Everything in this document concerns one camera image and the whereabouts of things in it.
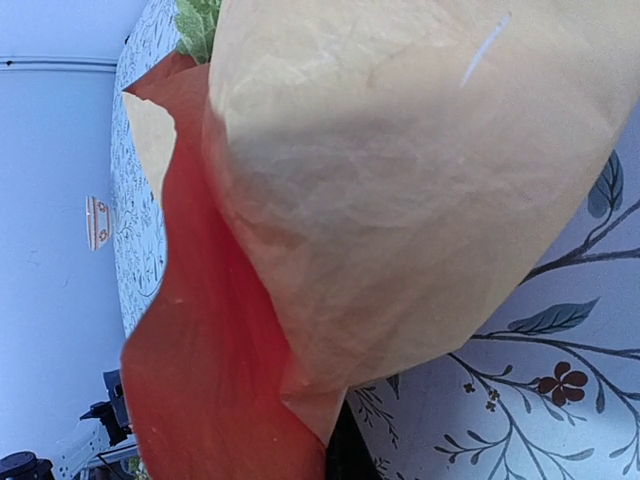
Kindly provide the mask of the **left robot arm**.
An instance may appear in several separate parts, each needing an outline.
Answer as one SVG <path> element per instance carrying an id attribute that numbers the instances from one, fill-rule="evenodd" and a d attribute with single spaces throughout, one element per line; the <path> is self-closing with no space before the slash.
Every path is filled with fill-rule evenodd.
<path id="1" fill-rule="evenodd" d="M 53 453 L 39 458 L 19 451 L 1 459 L 2 479 L 74 479 L 91 462 L 128 440 L 133 434 L 125 402 L 121 372 L 103 373 L 109 399 L 92 404 L 79 424 L 56 444 Z"/>

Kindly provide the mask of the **yellow wrapping paper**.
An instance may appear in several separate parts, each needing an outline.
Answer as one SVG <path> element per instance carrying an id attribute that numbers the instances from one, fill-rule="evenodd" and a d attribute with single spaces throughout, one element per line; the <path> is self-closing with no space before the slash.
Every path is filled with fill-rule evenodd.
<path id="1" fill-rule="evenodd" d="M 635 1 L 227 1 L 220 212 L 327 441 L 346 391 L 453 351 L 573 217 L 639 99 Z"/>

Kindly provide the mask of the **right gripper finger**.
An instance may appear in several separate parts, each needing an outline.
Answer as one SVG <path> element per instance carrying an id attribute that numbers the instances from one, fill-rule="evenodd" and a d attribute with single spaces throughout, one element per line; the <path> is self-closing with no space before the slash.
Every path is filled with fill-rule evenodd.
<path id="1" fill-rule="evenodd" d="M 347 401 L 343 402 L 326 450 L 325 479 L 381 479 Z"/>

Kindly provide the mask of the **orange wrapping paper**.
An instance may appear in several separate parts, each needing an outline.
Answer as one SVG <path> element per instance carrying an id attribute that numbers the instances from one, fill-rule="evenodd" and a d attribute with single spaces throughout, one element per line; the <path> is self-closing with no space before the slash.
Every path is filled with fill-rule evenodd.
<path id="1" fill-rule="evenodd" d="M 138 447 L 154 479 L 321 479 L 324 445 L 280 397 L 289 345 L 219 209 L 226 138 L 207 90 L 207 67 L 172 53 L 123 94 L 167 237 L 121 357 Z"/>

